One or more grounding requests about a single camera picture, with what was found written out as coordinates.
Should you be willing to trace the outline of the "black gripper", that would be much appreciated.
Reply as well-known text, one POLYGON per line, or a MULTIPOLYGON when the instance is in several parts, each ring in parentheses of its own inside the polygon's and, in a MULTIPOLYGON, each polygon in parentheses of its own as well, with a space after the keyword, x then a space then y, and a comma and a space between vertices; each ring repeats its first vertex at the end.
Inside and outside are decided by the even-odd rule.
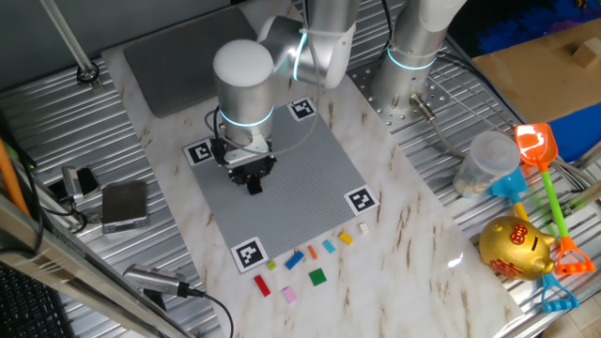
POLYGON ((253 176, 256 176, 258 185, 261 185, 261 180, 271 173, 276 162, 276 158, 271 155, 247 158, 242 161, 228 161, 225 157, 221 158, 221 165, 228 171, 229 178, 239 186, 247 186, 253 180, 253 176))

